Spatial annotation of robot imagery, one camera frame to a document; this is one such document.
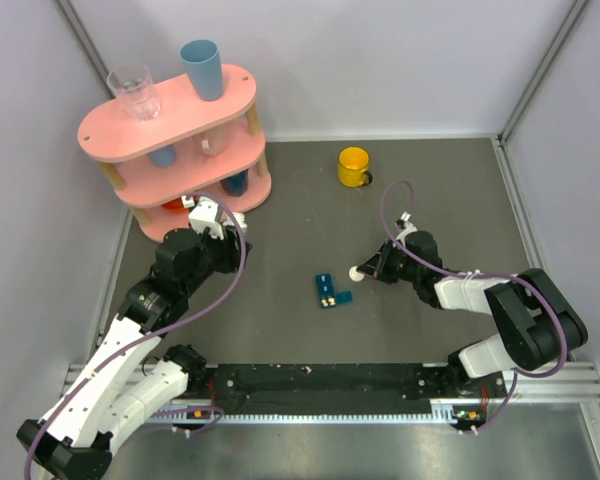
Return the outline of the white bottle cap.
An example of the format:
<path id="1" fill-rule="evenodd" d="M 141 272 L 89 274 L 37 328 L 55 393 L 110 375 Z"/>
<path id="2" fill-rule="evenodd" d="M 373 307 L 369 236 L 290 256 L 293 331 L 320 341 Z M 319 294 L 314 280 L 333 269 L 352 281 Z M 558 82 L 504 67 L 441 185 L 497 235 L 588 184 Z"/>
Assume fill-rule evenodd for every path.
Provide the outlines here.
<path id="1" fill-rule="evenodd" d="M 358 270 L 357 266 L 352 266 L 348 271 L 348 275 L 353 282 L 361 282 L 365 278 L 365 275 Z"/>

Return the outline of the teal pill organizer box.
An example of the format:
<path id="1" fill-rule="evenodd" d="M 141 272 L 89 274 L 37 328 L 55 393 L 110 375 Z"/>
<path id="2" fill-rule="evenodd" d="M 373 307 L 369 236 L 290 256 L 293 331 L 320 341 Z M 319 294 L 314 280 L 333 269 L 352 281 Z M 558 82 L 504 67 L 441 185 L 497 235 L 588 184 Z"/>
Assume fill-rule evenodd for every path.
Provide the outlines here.
<path id="1" fill-rule="evenodd" d="M 351 291 L 337 292 L 333 283 L 332 276 L 328 273 L 322 273 L 315 276 L 315 285 L 318 296 L 318 302 L 321 309 L 331 309 L 340 305 L 346 305 L 353 301 Z M 329 297 L 335 298 L 335 305 L 329 304 Z M 322 304 L 321 299 L 328 301 L 328 306 Z"/>

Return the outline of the white pill bottle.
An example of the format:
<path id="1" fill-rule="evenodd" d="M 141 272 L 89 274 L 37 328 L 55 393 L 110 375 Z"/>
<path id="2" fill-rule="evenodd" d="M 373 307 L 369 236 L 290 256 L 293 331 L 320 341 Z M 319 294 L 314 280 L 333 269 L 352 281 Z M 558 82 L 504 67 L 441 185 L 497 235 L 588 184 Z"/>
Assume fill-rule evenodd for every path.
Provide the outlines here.
<path id="1" fill-rule="evenodd" d="M 227 219 L 226 224 L 234 228 L 240 228 L 243 233 L 246 233 L 248 230 L 246 216 L 244 213 L 233 212 L 232 217 Z"/>

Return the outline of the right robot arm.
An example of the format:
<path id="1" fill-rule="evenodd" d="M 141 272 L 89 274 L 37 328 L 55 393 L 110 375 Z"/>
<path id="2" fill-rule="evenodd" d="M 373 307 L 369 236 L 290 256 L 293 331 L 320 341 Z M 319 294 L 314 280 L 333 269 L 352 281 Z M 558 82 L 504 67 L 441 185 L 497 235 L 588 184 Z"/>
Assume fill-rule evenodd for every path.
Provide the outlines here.
<path id="1" fill-rule="evenodd" d="M 535 372 L 588 342 L 584 322 L 544 270 L 532 268 L 504 279 L 445 271 L 437 243 L 426 231 L 407 229 L 396 242 L 385 241 L 369 260 L 352 267 L 349 277 L 405 281 L 433 308 L 492 317 L 495 335 L 448 357 L 447 384 L 461 396 L 472 394 L 488 375 Z"/>

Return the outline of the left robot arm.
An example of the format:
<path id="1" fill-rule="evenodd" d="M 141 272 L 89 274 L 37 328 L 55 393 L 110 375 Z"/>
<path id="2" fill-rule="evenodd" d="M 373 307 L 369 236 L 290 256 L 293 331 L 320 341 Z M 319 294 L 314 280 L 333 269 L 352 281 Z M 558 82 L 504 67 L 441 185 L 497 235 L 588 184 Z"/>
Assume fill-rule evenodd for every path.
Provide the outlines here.
<path id="1" fill-rule="evenodd" d="M 221 224 L 222 235 L 191 228 L 168 232 L 149 273 L 127 292 L 100 347 L 64 396 L 16 437 L 33 465 L 57 479 L 100 479 L 113 457 L 160 407 L 206 387 L 204 361 L 192 348 L 172 347 L 130 390 L 136 366 L 171 331 L 191 322 L 189 299 L 213 274 L 240 276 L 251 248 L 243 216 Z"/>

